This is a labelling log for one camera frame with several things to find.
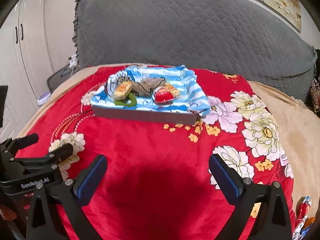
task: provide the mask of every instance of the red candy wrapper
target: red candy wrapper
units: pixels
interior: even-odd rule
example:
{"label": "red candy wrapper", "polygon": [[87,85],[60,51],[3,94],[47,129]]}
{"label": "red candy wrapper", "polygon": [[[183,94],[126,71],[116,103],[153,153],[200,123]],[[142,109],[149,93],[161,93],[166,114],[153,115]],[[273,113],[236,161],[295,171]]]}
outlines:
{"label": "red candy wrapper", "polygon": [[173,95],[164,87],[157,87],[153,91],[153,100],[158,104],[170,102],[174,99]]}

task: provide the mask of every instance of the cabinet door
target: cabinet door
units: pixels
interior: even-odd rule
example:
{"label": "cabinet door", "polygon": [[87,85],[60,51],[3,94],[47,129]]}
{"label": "cabinet door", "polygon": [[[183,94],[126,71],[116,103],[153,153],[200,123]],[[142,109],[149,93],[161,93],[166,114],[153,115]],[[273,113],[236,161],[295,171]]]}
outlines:
{"label": "cabinet door", "polygon": [[15,138],[20,130],[22,130],[21,124],[18,124],[10,112],[7,104],[4,106],[3,126],[0,129],[1,142],[7,140],[9,137]]}
{"label": "cabinet door", "polygon": [[21,0],[19,12],[21,54],[37,98],[49,90],[46,80],[53,74],[44,35],[43,9],[44,0]]}
{"label": "cabinet door", "polygon": [[16,134],[38,109],[20,52],[18,29],[20,2],[0,29],[0,85],[8,85],[3,132]]}

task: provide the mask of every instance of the cabinet handle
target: cabinet handle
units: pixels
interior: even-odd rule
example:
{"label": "cabinet handle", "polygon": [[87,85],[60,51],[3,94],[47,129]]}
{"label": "cabinet handle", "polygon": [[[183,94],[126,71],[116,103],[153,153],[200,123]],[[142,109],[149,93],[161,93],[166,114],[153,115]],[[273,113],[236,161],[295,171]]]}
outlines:
{"label": "cabinet handle", "polygon": [[21,25],[21,34],[22,34],[21,40],[23,41],[23,27],[22,27],[22,23],[21,23],[20,25]]}
{"label": "cabinet handle", "polygon": [[16,44],[18,44],[18,29],[16,27]]}

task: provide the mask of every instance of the blue gripper pad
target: blue gripper pad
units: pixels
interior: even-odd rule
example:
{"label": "blue gripper pad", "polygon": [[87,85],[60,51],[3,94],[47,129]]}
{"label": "blue gripper pad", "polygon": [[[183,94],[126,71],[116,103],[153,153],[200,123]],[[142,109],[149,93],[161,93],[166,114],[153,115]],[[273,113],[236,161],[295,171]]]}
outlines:
{"label": "blue gripper pad", "polygon": [[83,169],[76,177],[73,186],[73,193],[80,206],[89,204],[94,192],[96,191],[101,179],[108,168],[107,158],[98,155],[86,169]]}
{"label": "blue gripper pad", "polygon": [[209,169],[230,205],[236,206],[243,192],[242,178],[218,154],[209,158]]}

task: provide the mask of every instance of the white flower print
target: white flower print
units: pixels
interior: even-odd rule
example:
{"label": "white flower print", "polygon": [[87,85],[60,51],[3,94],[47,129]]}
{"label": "white flower print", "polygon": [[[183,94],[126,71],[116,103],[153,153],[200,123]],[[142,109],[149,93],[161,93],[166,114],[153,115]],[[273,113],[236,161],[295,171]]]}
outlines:
{"label": "white flower print", "polygon": [[245,144],[252,148],[255,158],[266,156],[270,161],[280,158],[279,132],[273,116],[269,112],[251,114],[250,122],[245,122],[242,134]]}
{"label": "white flower print", "polygon": [[281,143],[279,143],[279,146],[280,146],[280,164],[281,164],[281,166],[286,166],[289,163],[288,157],[285,154]]}
{"label": "white flower print", "polygon": [[245,119],[249,119],[253,113],[262,114],[267,111],[265,109],[266,105],[257,95],[251,97],[243,91],[235,91],[231,94],[231,97],[233,98],[230,100],[230,103],[238,108],[238,112],[242,114]]}
{"label": "white flower print", "polygon": [[[233,147],[224,145],[223,148],[220,146],[216,147],[212,153],[219,154],[228,167],[235,169],[242,178],[253,178],[254,168],[249,164],[248,156],[245,152],[238,152]],[[216,185],[216,189],[220,189],[213,176],[211,176],[210,181],[211,185]]]}
{"label": "white flower print", "polygon": [[214,124],[217,120],[222,130],[229,133],[236,133],[237,123],[243,120],[242,115],[236,111],[236,106],[229,103],[222,103],[219,98],[208,96],[211,106],[210,113],[202,120],[206,124]]}
{"label": "white flower print", "polygon": [[88,93],[86,93],[82,98],[81,98],[81,103],[84,106],[89,106],[91,105],[91,98],[96,94],[95,90],[92,90]]}
{"label": "white flower print", "polygon": [[288,163],[285,168],[284,168],[284,175],[286,177],[290,177],[291,179],[293,179],[293,173],[292,173],[292,168],[290,163]]}
{"label": "white flower print", "polygon": [[54,140],[49,147],[49,152],[57,149],[58,147],[70,143],[73,146],[73,155],[84,150],[85,140],[83,133],[64,133],[61,135],[60,140]]}
{"label": "white flower print", "polygon": [[80,160],[79,155],[71,155],[68,158],[66,158],[63,162],[58,164],[63,181],[65,181],[69,177],[67,170],[70,169],[71,164],[76,163],[79,160]]}
{"label": "white flower print", "polygon": [[69,174],[67,172],[70,169],[72,163],[76,163],[80,160],[80,157],[77,155],[78,152],[82,152],[84,150],[85,140],[83,133],[64,133],[61,135],[60,140],[54,140],[50,147],[49,152],[54,151],[55,149],[65,145],[66,143],[70,143],[73,146],[72,155],[65,159],[63,162],[59,163],[59,169],[62,175],[63,180],[65,181]]}

